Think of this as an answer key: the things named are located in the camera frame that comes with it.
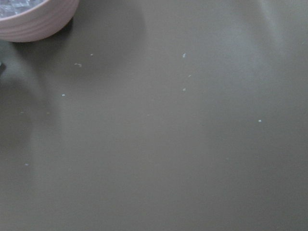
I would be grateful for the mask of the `pink bowl with ice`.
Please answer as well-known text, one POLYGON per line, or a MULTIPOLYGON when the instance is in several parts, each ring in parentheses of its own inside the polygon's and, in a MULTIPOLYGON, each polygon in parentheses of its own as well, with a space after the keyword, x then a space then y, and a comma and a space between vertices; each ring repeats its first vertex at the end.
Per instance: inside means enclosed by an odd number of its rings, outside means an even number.
POLYGON ((74 17, 79 0, 45 0, 34 8, 0 20, 0 39, 33 42, 63 29, 74 17))

